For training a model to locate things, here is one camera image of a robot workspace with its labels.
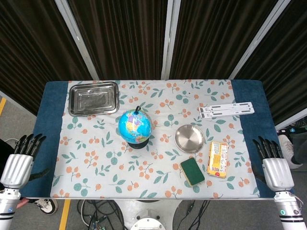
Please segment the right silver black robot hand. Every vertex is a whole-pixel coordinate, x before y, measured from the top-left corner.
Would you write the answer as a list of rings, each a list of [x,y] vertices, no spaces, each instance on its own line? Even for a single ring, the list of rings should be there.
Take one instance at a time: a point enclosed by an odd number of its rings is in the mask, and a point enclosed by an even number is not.
[[[290,191],[294,187],[290,167],[275,141],[259,137],[252,140],[261,162],[262,172],[251,166],[254,176],[274,192]]]

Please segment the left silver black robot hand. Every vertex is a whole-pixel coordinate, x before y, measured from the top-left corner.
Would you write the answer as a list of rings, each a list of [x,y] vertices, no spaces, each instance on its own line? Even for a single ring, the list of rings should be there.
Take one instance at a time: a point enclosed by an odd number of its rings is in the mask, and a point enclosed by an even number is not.
[[[39,148],[46,136],[24,135],[15,145],[13,154],[9,155],[0,183],[8,189],[21,189],[32,180],[41,178],[49,173],[45,168],[41,172],[31,173]]]

